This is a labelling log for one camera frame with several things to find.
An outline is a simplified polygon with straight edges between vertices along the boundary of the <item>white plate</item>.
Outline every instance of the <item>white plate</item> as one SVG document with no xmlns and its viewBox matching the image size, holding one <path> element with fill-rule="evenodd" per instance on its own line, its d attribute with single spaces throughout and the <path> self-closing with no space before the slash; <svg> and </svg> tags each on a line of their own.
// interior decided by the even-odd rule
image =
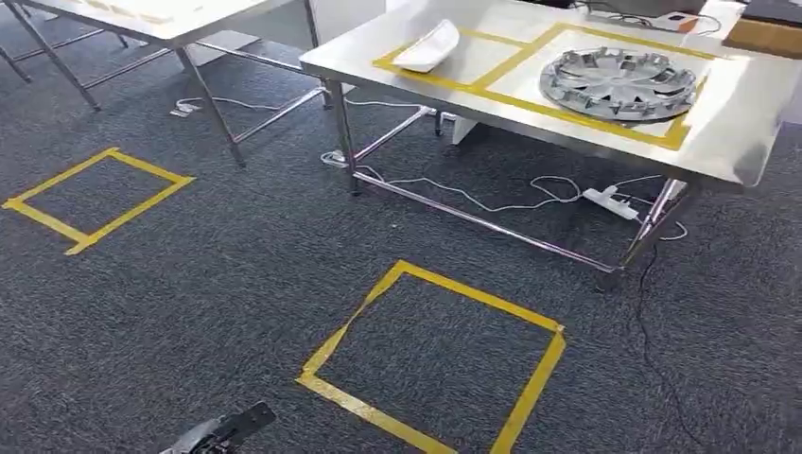
<svg viewBox="0 0 802 454">
<path fill-rule="evenodd" d="M 451 55 L 459 43 L 460 31 L 446 19 L 402 52 L 392 64 L 417 73 L 427 73 Z"/>
</svg>

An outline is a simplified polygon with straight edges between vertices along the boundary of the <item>metal frame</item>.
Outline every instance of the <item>metal frame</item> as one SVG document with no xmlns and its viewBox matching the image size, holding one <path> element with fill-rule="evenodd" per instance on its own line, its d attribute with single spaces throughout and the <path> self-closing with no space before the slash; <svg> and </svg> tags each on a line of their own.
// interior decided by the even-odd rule
<svg viewBox="0 0 802 454">
<path fill-rule="evenodd" d="M 24 80 L 27 83 L 30 83 L 32 81 L 30 76 L 26 74 L 25 71 L 23 71 L 20 65 L 17 64 L 14 58 L 12 58 L 11 55 L 9 55 L 9 52 L 7 52 L 2 45 L 0 45 L 0 58 L 5 60 L 9 64 L 9 66 L 11 66 L 11 69 L 13 69 L 15 73 L 17 73 L 17 76 L 19 76 L 20 79 Z"/>
<path fill-rule="evenodd" d="M 490 222 L 486 219 L 465 213 L 462 210 L 452 206 L 438 201 L 433 201 L 425 196 L 402 187 L 385 183 L 376 178 L 374 175 L 369 175 L 359 171 L 357 167 L 359 161 L 364 159 L 373 151 L 376 151 L 379 147 L 395 137 L 395 135 L 408 128 L 418 119 L 426 116 L 426 113 L 431 112 L 432 110 L 427 107 L 421 108 L 417 113 L 410 116 L 407 120 L 399 124 L 387 134 L 383 135 L 368 147 L 356 151 L 354 150 L 353 141 L 351 139 L 351 129 L 348 123 L 347 106 L 342 92 L 342 84 L 340 82 L 329 81 L 328 86 L 333 97 L 334 112 L 337 118 L 338 133 L 340 136 L 340 147 L 345 155 L 346 163 L 348 165 L 348 173 L 351 175 L 351 191 L 353 194 L 359 194 L 359 182 L 369 183 L 400 196 L 404 196 L 408 199 L 419 201 L 432 208 L 446 212 L 449 215 L 456 216 L 457 218 L 462 218 L 495 232 L 502 233 L 506 236 L 511 236 L 534 247 L 552 253 L 557 253 L 563 257 L 584 263 L 606 274 L 605 278 L 600 282 L 599 285 L 599 288 L 602 290 L 613 287 L 619 280 L 621 274 L 626 271 L 638 257 L 643 255 L 645 251 L 647 251 L 653 244 L 655 244 L 656 241 L 659 240 L 660 235 L 666 230 L 666 227 L 676 222 L 681 214 L 692 205 L 694 200 L 698 198 L 701 192 L 701 187 L 697 183 L 688 183 L 684 185 L 682 191 L 676 196 L 674 201 L 671 202 L 672 194 L 675 193 L 676 189 L 684 183 L 675 179 L 667 179 L 662 191 L 660 192 L 660 195 L 657 197 L 657 200 L 654 203 L 654 206 L 643 220 L 640 230 L 633 239 L 626 253 L 616 264 L 610 265 L 595 258 L 588 257 L 581 253 L 576 253 L 547 241 L 526 236 L 514 230 L 510 230 L 506 227 Z M 441 122 L 442 116 L 436 114 L 435 131 L 440 131 Z"/>
<path fill-rule="evenodd" d="M 283 118 L 284 116 L 286 116 L 287 114 L 291 113 L 295 109 L 298 109 L 299 107 L 301 107 L 302 105 L 306 104 L 308 101 L 314 99 L 317 96 L 323 96 L 324 107 L 325 108 L 329 108 L 331 106 L 331 100 L 330 100 L 329 93 L 322 86 L 321 87 L 317 87 L 317 88 L 315 88 L 313 90 L 310 90 L 309 92 L 305 93 L 304 95 L 294 99 L 288 105 L 284 106 L 278 112 L 274 113 L 270 118 L 260 122 L 256 126 L 254 126 L 252 128 L 249 128 L 248 130 L 246 130 L 246 131 L 244 131 L 242 133 L 234 134 L 234 133 L 232 133 L 231 128 L 229 127 L 229 125 L 226 122 L 225 118 L 223 118 L 223 115 L 220 112 L 219 105 L 217 104 L 217 102 L 215 101 L 211 91 L 209 90 L 209 86 L 206 84 L 206 81 L 203 79 L 203 76 L 201 75 L 201 72 L 199 71 L 198 66 L 192 61 L 192 58 L 190 57 L 190 55 L 186 51 L 186 47 L 185 46 L 182 45 L 182 46 L 176 47 L 175 49 L 165 48 L 165 49 L 159 50 L 157 52 L 154 52 L 154 53 L 144 57 L 143 59 L 140 59 L 140 60 L 135 61 L 135 62 L 133 62 L 131 64 L 123 66 L 122 68 L 119 68 L 119 69 L 117 69 L 115 71 L 112 71 L 111 73 L 109 73 L 109 74 L 107 74 L 105 76 L 102 76 L 102 77 L 97 78 L 95 80 L 92 80 L 90 82 L 81 83 L 78 80 L 78 78 L 75 76 L 75 74 L 69 69 L 69 67 L 67 67 L 67 65 L 64 64 L 64 62 L 59 58 L 58 55 L 56 55 L 56 53 L 54 52 L 54 49 L 56 49 L 58 47 L 65 46 L 65 45 L 69 45 L 69 44 L 72 44 L 72 43 L 76 43 L 77 41 L 84 40 L 84 39 L 89 38 L 91 36 L 95 36 L 96 34 L 102 33 L 104 30 L 99 29 L 99 30 L 87 33 L 86 35 L 82 35 L 80 37 L 77 37 L 77 38 L 75 38 L 73 40 L 69 40 L 68 42 L 50 45 L 44 40 L 42 34 L 39 33 L 39 31 L 33 26 L 33 24 L 31 24 L 30 21 L 28 21 L 28 19 L 25 17 L 25 15 L 20 10 L 17 9 L 17 7 L 21 8 L 22 7 L 21 5 L 18 6 L 17 4 L 15 4 L 13 2 L 13 0 L 2 0 L 2 1 L 3 1 L 3 3 L 5 3 L 9 7 L 11 12 L 16 17 L 16 19 L 20 22 L 20 24 L 23 25 L 23 27 L 27 30 L 27 32 L 31 35 L 31 37 L 37 42 L 37 44 L 42 49 L 41 51 L 36 51 L 36 52 L 29 53 L 29 54 L 25 54 L 24 56 L 21 56 L 20 59 L 21 58 L 30 58 L 30 57 L 33 57 L 34 55 L 41 55 L 43 53 L 47 54 L 50 57 L 50 59 L 56 64 L 56 66 L 59 68 L 59 70 L 63 73 L 63 75 L 76 87 L 76 89 L 78 89 L 78 91 L 81 93 L 81 95 L 86 100 L 86 102 L 89 103 L 89 105 L 92 106 L 92 108 L 94 108 L 96 111 L 99 111 L 100 107 L 97 104 L 97 102 L 95 101 L 95 99 L 92 97 L 92 95 L 89 94 L 89 92 L 88 92 L 89 89 L 97 87 L 97 85 L 100 85 L 100 84 L 105 83 L 105 82 L 107 82 L 107 81 L 109 81 L 111 79 L 114 79 L 114 78 L 118 77 L 118 76 L 126 74 L 126 73 L 128 73 L 128 72 L 130 72 L 130 71 L 132 71 L 132 70 L 134 70 L 134 69 L 136 69 L 136 68 L 138 68 L 138 67 L 140 67 L 140 66 L 142 66 L 144 64 L 147 64 L 147 63 L 149 63 L 151 61 L 154 61 L 154 60 L 156 60 L 156 59 L 158 59 L 160 57 L 163 57 L 164 55 L 166 55 L 166 54 L 172 52 L 173 50 L 175 50 L 176 55 L 178 55 L 178 58 L 181 61 L 184 70 L 189 75 L 189 77 L 192 78 L 195 81 L 196 85 L 200 89 L 201 97 L 202 97 L 204 103 L 208 106 L 208 111 L 209 111 L 210 115 L 212 116 L 213 121 L 218 125 L 218 128 L 220 129 L 220 132 L 222 132 L 222 134 L 225 136 L 226 141 L 228 142 L 229 150 L 230 150 L 232 156 L 234 157 L 234 160 L 236 161 L 236 163 L 239 166 L 242 166 L 242 167 L 245 166 L 245 160 L 242 157 L 242 153 L 240 152 L 239 144 L 241 144 L 242 142 L 244 142 L 244 141 L 248 140 L 249 138 L 253 137 L 258 132 L 264 130 L 266 127 L 268 127 L 271 124 L 275 123 L 279 119 Z M 304 5 L 305 5 L 305 11 L 306 11 L 306 21 L 307 21 L 307 24 L 309 26 L 309 33 L 310 33 L 312 45 L 317 47 L 320 44 L 320 42 L 319 42 L 319 38 L 318 38 L 317 27 L 315 25 L 312 6 L 311 6 L 311 3 L 309 2 L 309 0 L 304 0 Z M 293 73 L 303 74 L 305 76 L 310 76 L 310 77 L 313 77 L 313 78 L 317 78 L 317 76 L 314 76 L 314 75 L 311 75 L 311 74 L 307 73 L 303 68 L 301 68 L 301 66 L 285 63 L 283 61 L 277 61 L 277 60 L 269 59 L 267 57 L 262 57 L 262 56 L 251 54 L 251 53 L 244 52 L 244 51 L 241 51 L 241 50 L 226 49 L 224 47 L 220 47 L 220 46 L 209 44 L 209 43 L 204 43 L 204 42 L 201 42 L 201 41 L 198 41 L 198 42 L 196 42 L 194 44 L 202 46 L 202 47 L 206 47 L 206 48 L 209 48 L 209 49 L 213 49 L 213 50 L 216 50 L 218 52 L 225 53 L 227 55 L 232 55 L 232 56 L 239 57 L 239 58 L 242 58 L 242 59 L 246 59 L 246 60 L 249 60 L 249 61 L 255 61 L 257 63 L 266 64 L 266 65 L 273 66 L 273 67 L 276 67 L 276 68 L 279 68 L 279 69 L 284 69 L 286 71 L 291 71 Z M 12 64 L 12 67 L 14 67 L 15 69 L 18 69 L 17 66 L 13 64 L 13 61 L 9 61 L 9 63 Z"/>
<path fill-rule="evenodd" d="M 153 54 L 151 54 L 151 55 L 149 55 L 147 57 L 144 57 L 143 59 L 135 61 L 134 63 L 126 65 L 123 68 L 120 68 L 120 69 L 118 69 L 116 71 L 113 71 L 113 72 L 111 72 L 111 73 L 109 73 L 109 74 L 107 74 L 105 76 L 102 76 L 100 78 L 97 78 L 97 79 L 92 80 L 92 81 L 87 82 L 87 83 L 82 83 L 78 79 L 78 77 L 75 75 L 75 73 L 72 72 L 72 70 L 69 68 L 69 66 L 67 66 L 66 63 L 64 63 L 64 61 L 61 59 L 61 57 L 59 57 L 59 55 L 56 54 L 55 49 L 57 49 L 59 47 L 64 47 L 64 46 L 69 45 L 69 44 L 74 44 L 74 43 L 77 43 L 79 41 L 83 41 L 83 40 L 85 40 L 87 38 L 91 38 L 91 37 L 93 37 L 95 35 L 98 35 L 98 34 L 102 33 L 104 30 L 91 31 L 91 32 L 85 33 L 85 34 L 83 34 L 81 36 L 78 36 L 76 38 L 73 38 L 71 40 L 67 40 L 67 41 L 64 41 L 64 42 L 61 42 L 61 43 L 58 43 L 58 44 L 52 44 L 51 45 L 42 36 L 42 33 L 40 33 L 39 30 L 37 30 L 36 27 L 33 24 L 31 24 L 29 18 L 21 11 L 22 6 L 15 4 L 11 0 L 3 0 L 3 3 L 6 4 L 6 6 L 11 11 L 11 14 L 13 14 L 14 18 L 17 19 L 17 22 L 19 22 L 20 25 L 23 26 L 23 28 L 27 31 L 27 33 L 30 35 L 30 37 L 33 38 L 33 40 L 36 42 L 36 44 L 40 47 L 40 50 L 28 52 L 28 53 L 26 53 L 24 55 L 21 55 L 21 56 L 17 57 L 14 60 L 15 61 L 22 61 L 22 60 L 27 60 L 27 59 L 29 59 L 31 57 L 36 57 L 38 55 L 46 54 L 50 58 L 50 60 L 53 61 L 53 64 L 55 64 L 56 67 L 59 68 L 59 71 L 61 71 L 61 73 L 64 75 L 64 77 L 78 90 L 78 92 L 81 94 L 81 96 L 83 96 L 83 98 L 84 98 L 84 100 L 86 100 L 87 104 L 89 104 L 95 111 L 99 111 L 100 110 L 100 105 L 97 104 L 97 101 L 95 100 L 95 98 L 89 93 L 89 89 L 90 88 L 97 87 L 97 85 L 100 85 L 100 84 L 102 84 L 104 82 L 107 82 L 107 81 L 109 81 L 111 79 L 114 79 L 117 76 L 121 76 L 123 74 L 126 74 L 126 73 L 128 73 L 128 72 L 130 72 L 130 71 L 132 71 L 132 70 L 134 70 L 134 69 L 146 64 L 146 63 L 149 63 L 149 62 L 151 62 L 153 60 L 156 60 L 157 58 L 162 57 L 162 56 L 164 56 L 164 55 L 169 53 L 168 50 L 160 50 L 160 51 L 155 52 L 155 53 L 153 53 Z M 119 35 L 117 35 L 117 36 L 119 37 L 121 43 L 123 43 L 125 46 L 128 46 L 128 44 L 125 43 L 125 40 L 121 36 L 119 36 Z"/>
</svg>

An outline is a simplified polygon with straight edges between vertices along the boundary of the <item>cardboard box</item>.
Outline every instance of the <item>cardboard box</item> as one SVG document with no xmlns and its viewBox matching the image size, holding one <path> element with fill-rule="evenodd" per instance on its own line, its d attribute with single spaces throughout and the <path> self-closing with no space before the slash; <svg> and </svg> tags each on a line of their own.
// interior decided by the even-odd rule
<svg viewBox="0 0 802 454">
<path fill-rule="evenodd" d="M 802 60 L 802 27 L 740 19 L 724 45 Z"/>
</svg>

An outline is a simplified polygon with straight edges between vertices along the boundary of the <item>white power strip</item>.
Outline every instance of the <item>white power strip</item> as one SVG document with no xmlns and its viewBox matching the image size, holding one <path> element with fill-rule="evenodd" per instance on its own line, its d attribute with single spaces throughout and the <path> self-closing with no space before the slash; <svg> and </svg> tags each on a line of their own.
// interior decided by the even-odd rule
<svg viewBox="0 0 802 454">
<path fill-rule="evenodd" d="M 619 192 L 617 186 L 609 186 L 607 189 L 604 189 L 604 192 L 599 192 L 591 188 L 582 193 L 582 196 L 622 218 L 627 220 L 637 219 L 637 211 L 629 206 L 628 201 L 613 200 L 613 196 L 616 195 L 617 192 Z"/>
</svg>

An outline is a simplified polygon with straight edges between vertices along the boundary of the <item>yellow tape marking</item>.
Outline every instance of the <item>yellow tape marking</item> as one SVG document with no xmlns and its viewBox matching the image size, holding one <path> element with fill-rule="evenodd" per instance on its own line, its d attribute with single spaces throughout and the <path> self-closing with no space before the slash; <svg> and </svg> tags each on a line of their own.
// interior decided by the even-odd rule
<svg viewBox="0 0 802 454">
<path fill-rule="evenodd" d="M 504 301 L 496 296 L 486 293 L 475 288 L 470 288 L 457 281 L 448 279 L 440 274 L 424 270 L 416 267 L 409 262 L 399 260 L 388 272 L 385 274 L 371 289 L 365 301 L 359 305 L 357 311 L 352 315 L 348 321 L 340 329 L 338 329 L 331 337 L 329 337 L 314 354 L 304 364 L 296 381 L 309 390 L 319 394 L 320 396 L 329 399 L 344 409 L 352 412 L 360 418 L 368 421 L 375 426 L 383 428 L 396 437 L 406 441 L 410 445 L 417 447 L 425 452 L 431 453 L 454 453 L 454 449 L 443 445 L 439 441 L 427 436 L 425 433 L 420 432 L 394 418 L 390 415 L 378 410 L 367 403 L 353 397 L 351 394 L 346 393 L 339 388 L 331 385 L 330 383 L 317 377 L 315 374 L 325 364 L 325 362 L 334 354 L 335 349 L 342 341 L 351 323 L 378 298 L 382 293 L 386 292 L 398 279 L 404 274 L 410 274 L 419 279 L 423 279 L 437 286 L 447 288 L 463 296 L 473 300 L 485 303 L 489 306 L 503 310 L 507 313 L 520 317 L 527 322 L 536 324 L 549 331 L 554 332 L 549 348 L 546 350 L 543 358 L 535 368 L 532 377 L 524 388 L 521 395 L 518 397 L 517 402 L 510 413 L 510 417 L 504 424 L 504 428 L 499 433 L 496 442 L 493 445 L 494 453 L 509 452 L 515 440 L 521 432 L 521 429 L 526 424 L 534 404 L 543 392 L 546 382 L 549 380 L 551 372 L 554 370 L 557 361 L 563 354 L 566 342 L 563 338 L 563 327 L 552 319 L 544 317 L 540 314 L 532 312 L 524 307 L 516 306 L 510 302 Z"/>
<path fill-rule="evenodd" d="M 518 53 L 511 56 L 506 61 L 503 61 L 501 64 L 490 70 L 489 73 L 474 81 L 473 87 L 477 90 L 487 89 L 487 87 L 493 85 L 496 83 L 496 81 L 504 77 L 505 74 L 518 67 L 519 64 L 531 58 L 532 55 L 536 54 L 538 50 L 550 43 L 552 40 L 554 40 L 554 38 L 557 38 L 557 36 L 565 30 L 566 24 L 556 24 L 552 28 L 549 28 L 545 33 L 538 36 L 526 47 L 519 50 Z"/>
<path fill-rule="evenodd" d="M 626 43 L 648 45 L 655 49 L 669 50 L 671 52 L 690 55 L 692 57 L 705 60 L 715 60 L 719 58 L 716 55 L 708 54 L 706 52 L 686 49 L 684 47 L 678 47 L 669 44 L 663 44 L 657 41 L 642 40 L 639 38 L 633 38 L 627 35 L 619 35 L 618 33 L 601 31 L 586 26 L 575 26 L 573 24 L 558 23 L 549 28 L 548 30 L 546 30 L 546 32 L 537 37 L 531 43 L 525 43 L 524 45 L 522 45 L 523 43 L 521 42 L 515 42 L 514 40 L 509 40 L 508 38 L 491 35 L 489 33 L 483 33 L 473 30 L 464 30 L 464 31 L 470 31 L 468 34 L 476 36 L 477 38 L 489 39 L 500 43 L 518 45 L 522 47 L 520 51 L 515 53 L 508 60 L 503 61 L 498 66 L 490 70 L 490 72 L 475 80 L 473 83 L 461 83 L 455 80 L 442 78 L 439 76 L 433 76 L 431 74 L 415 73 L 412 71 L 401 69 L 393 65 L 392 61 L 395 59 L 395 57 L 397 57 L 401 52 L 406 50 L 410 46 L 409 44 L 406 44 L 401 48 L 389 53 L 388 55 L 374 61 L 374 66 L 385 69 L 387 71 L 391 71 L 395 74 L 399 74 L 407 79 L 419 80 L 449 90 L 466 92 L 474 96 L 484 97 L 486 99 L 491 99 L 495 102 L 500 102 L 502 104 L 508 104 L 520 109 L 525 109 L 538 114 L 551 116 L 553 118 L 565 120 L 573 124 L 592 128 L 597 131 L 608 132 L 611 134 L 618 135 L 620 137 L 637 140 L 638 142 L 641 143 L 656 145 L 662 148 L 673 149 L 673 150 L 680 149 L 683 143 L 685 142 L 685 138 L 688 137 L 688 134 L 690 132 L 690 127 L 685 124 L 685 118 L 686 118 L 685 114 L 676 117 L 671 122 L 671 126 L 666 131 L 666 133 L 662 136 L 659 136 L 659 135 L 649 134 L 646 132 L 634 131 L 632 129 L 625 128 L 619 124 L 592 118 L 586 115 L 582 115 L 580 113 L 575 113 L 572 111 L 567 111 L 564 109 L 555 108 L 544 104 L 538 104 L 535 102 L 526 101 L 514 96 L 503 95 L 501 93 L 493 92 L 488 89 L 490 85 L 497 82 L 499 79 L 503 78 L 506 74 L 509 74 L 510 71 L 515 69 L 522 62 L 526 61 L 526 59 L 536 54 L 537 51 L 539 51 L 545 45 L 550 43 L 561 33 L 571 29 L 591 35 L 623 41 Z M 701 93 L 703 87 L 704 87 L 704 82 L 699 84 L 699 87 L 697 88 L 697 96 Z"/>
<path fill-rule="evenodd" d="M 562 330 L 557 331 L 554 337 L 551 338 L 549 348 L 546 349 L 543 358 L 537 364 L 532 378 L 530 378 L 521 396 L 518 397 L 518 401 L 515 402 L 513 411 L 510 413 L 510 417 L 507 418 L 504 428 L 498 434 L 496 442 L 493 443 L 493 448 L 490 450 L 492 454 L 503 454 L 512 451 L 515 440 L 517 440 L 527 419 L 529 419 L 529 415 L 534 409 L 534 404 L 540 398 L 540 394 L 546 387 L 546 382 L 549 381 L 549 377 L 565 349 L 566 339 L 563 337 Z"/>
<path fill-rule="evenodd" d="M 133 209 L 129 210 L 123 216 L 121 216 L 121 217 L 111 221 L 109 224 L 101 227 L 100 230 L 98 230 L 97 232 L 94 232 L 93 234 L 90 234 L 90 235 L 84 234 L 83 232 L 80 232 L 79 230 L 75 229 L 74 227 L 71 227 L 70 225 L 67 225 L 63 221 L 58 220 L 56 218 L 53 218 L 52 216 L 48 215 L 47 213 L 39 211 L 36 208 L 34 208 L 34 207 L 32 207 L 32 206 L 30 206 L 30 205 L 25 203 L 25 201 L 30 199 L 31 197 L 36 196 L 37 194 L 42 193 L 46 189 L 49 189 L 50 187 L 53 187 L 56 184 L 63 182 L 64 180 L 76 175 L 77 173 L 81 172 L 82 170 L 85 170 L 86 168 L 96 164 L 97 162 L 99 162 L 99 161 L 101 161 L 101 160 L 103 160 L 104 158 L 107 158 L 107 157 L 114 158 L 114 159 L 116 159 L 116 160 L 118 160 L 120 162 L 128 164 L 129 166 L 134 166 L 134 167 L 139 168 L 141 170 L 144 170 L 144 171 L 146 171 L 148 173 L 151 173 L 151 174 L 153 174 L 153 175 L 155 175 L 157 177 L 164 178 L 165 180 L 168 180 L 168 181 L 172 182 L 173 184 L 170 187 L 162 190 L 161 192 L 159 192 L 155 196 L 151 197 L 147 201 L 144 201 L 143 203 L 140 203 L 138 206 L 136 206 Z M 121 225 L 123 225 L 124 223 L 128 222 L 129 220 L 131 220 L 133 218 L 136 218 L 137 216 L 141 215 L 142 213 L 144 213 L 146 210 L 148 210 L 150 207 L 152 207 L 156 203 L 158 203 L 160 201 L 163 201 L 164 199 L 166 199 L 167 197 L 169 197 L 171 194 L 175 193 L 176 191 L 178 191 L 182 187 L 186 186 L 187 184 L 192 183 L 194 180 L 195 180 L 195 178 L 193 178 L 193 177 L 184 177 L 184 176 L 169 172 L 167 170 L 164 170 L 163 168 L 154 166 L 153 164 L 146 163 L 145 161 L 142 161 L 140 159 L 133 158 L 133 157 L 127 155 L 127 154 L 123 154 L 123 153 L 119 152 L 119 148 L 109 148 L 109 149 L 107 149 L 105 151 L 102 151 L 99 154 L 87 159 L 86 161 L 84 161 L 84 162 L 82 162 L 82 163 L 80 163 L 80 164 L 78 164 L 76 166 L 70 167 L 69 169 L 67 169 L 63 173 L 60 173 L 59 175 L 56 175 L 55 177 L 47 180 L 46 182 L 44 182 L 42 184 L 39 184 L 38 186 L 34 187 L 33 189 L 27 190 L 22 195 L 9 199 L 8 201 L 6 201 L 6 203 L 3 204 L 2 207 L 5 208 L 5 209 L 16 210 L 17 212 L 19 212 L 19 213 L 21 213 L 21 214 L 23 214 L 23 215 L 35 220 L 35 221 L 37 221 L 37 222 L 39 222 L 39 223 L 41 223 L 41 224 L 53 229 L 53 230 L 55 230 L 56 232 L 58 232 L 58 233 L 60 233 L 60 234 L 62 234 L 64 236 L 67 236 L 68 238 L 70 238 L 70 239 L 72 239 L 74 241 L 76 241 L 78 244 L 76 246 L 74 246 L 73 248 L 69 249 L 65 253 L 66 255 L 74 255 L 76 253 L 80 253 L 81 251 L 85 250 L 89 246 L 92 246 L 93 244 L 97 243 L 102 237 L 110 234 L 111 232 L 113 232 L 114 230 L 116 230 L 117 228 L 119 228 Z"/>
<path fill-rule="evenodd" d="M 396 437 L 405 440 L 407 443 L 432 453 L 456 453 L 457 451 L 427 436 L 426 434 L 407 426 L 397 419 L 387 415 L 381 410 L 377 410 L 351 394 L 339 390 L 331 384 L 313 375 L 301 375 L 296 380 L 315 393 L 329 399 L 344 409 L 352 412 L 356 416 L 370 422 L 371 424 L 385 429 Z"/>
<path fill-rule="evenodd" d="M 129 210 L 128 213 L 124 214 L 123 216 L 109 222 L 108 224 L 104 225 L 100 228 L 97 232 L 86 237 L 85 240 L 79 242 L 77 245 L 73 246 L 69 249 L 65 255 L 75 255 L 76 253 L 80 253 L 84 249 L 92 246 L 93 244 L 97 243 L 102 237 L 110 234 L 114 230 L 117 230 L 121 225 L 128 222 L 129 220 L 136 218 L 137 216 L 141 215 L 149 208 L 151 208 L 156 203 L 163 201 L 182 187 L 192 183 L 195 181 L 193 177 L 183 177 L 183 180 L 179 183 L 175 183 L 170 187 L 164 189 L 162 192 L 156 194 L 155 196 L 151 197 L 150 199 L 140 203 L 135 208 Z"/>
<path fill-rule="evenodd" d="M 495 41 L 496 43 L 514 45 L 515 47 L 526 47 L 531 43 L 526 41 L 513 40 L 505 36 L 492 35 L 483 31 L 471 30 L 469 28 L 460 28 L 460 33 L 463 35 L 473 36 L 474 38 L 481 38 L 487 41 Z"/>
<path fill-rule="evenodd" d="M 137 168 L 139 168 L 141 170 L 145 170 L 148 173 L 152 173 L 153 175 L 156 175 L 157 177 L 162 177 L 165 180 L 171 181 L 173 183 L 181 183 L 184 180 L 186 180 L 186 177 L 183 177 L 183 176 L 177 175 L 177 174 L 175 174 L 173 172 L 164 170 L 163 168 L 154 166 L 151 163 L 146 163 L 145 161 L 142 161 L 141 159 L 136 159 L 136 158 L 134 158 L 132 156 L 129 156 L 127 154 L 123 154 L 123 153 L 119 152 L 116 149 L 110 151 L 109 152 L 109 156 L 112 156 L 117 161 L 121 161 L 121 162 L 123 162 L 125 164 L 128 164 L 129 166 L 134 166 L 134 167 L 137 167 Z"/>
<path fill-rule="evenodd" d="M 52 216 L 48 215 L 47 213 L 43 213 L 36 208 L 25 204 L 23 201 L 11 199 L 6 203 L 3 203 L 3 208 L 10 208 L 12 210 L 16 210 L 25 216 L 44 224 L 47 227 L 55 230 L 56 232 L 74 240 L 74 241 L 85 241 L 88 236 L 83 232 L 79 232 L 78 229 L 71 227 L 60 220 L 53 218 Z"/>
<path fill-rule="evenodd" d="M 117 151 L 117 148 L 109 148 L 109 149 L 101 152 L 97 156 L 93 156 L 93 157 L 87 159 L 86 161 L 78 164 L 77 166 L 70 167 L 69 169 L 67 169 L 63 173 L 60 173 L 59 175 L 56 175 L 55 177 L 53 177 L 50 180 L 47 180 L 46 182 L 34 187 L 33 189 L 27 190 L 22 195 L 20 195 L 18 197 L 15 197 L 14 199 L 16 199 L 17 201 L 26 201 L 26 200 L 30 199 L 31 197 L 44 192 L 46 189 L 49 189 L 49 188 L 55 186 L 56 184 L 61 183 L 64 180 L 72 177 L 73 175 L 81 172 L 82 170 L 86 169 L 87 167 L 92 166 L 93 164 L 96 164 L 97 162 L 99 162 L 100 160 L 105 158 L 106 156 L 109 156 L 109 153 L 111 153 L 113 151 Z"/>
</svg>

